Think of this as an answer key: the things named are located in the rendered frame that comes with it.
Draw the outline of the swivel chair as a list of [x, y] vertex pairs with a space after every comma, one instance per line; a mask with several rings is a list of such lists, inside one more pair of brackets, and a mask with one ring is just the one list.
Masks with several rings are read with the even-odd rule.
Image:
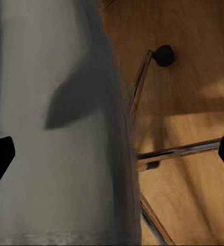
[[133, 124], [150, 60], [127, 99], [95, 0], [0, 0], [0, 246], [141, 246], [141, 218], [176, 246], [139, 188], [161, 160], [219, 150], [222, 138], [136, 153]]

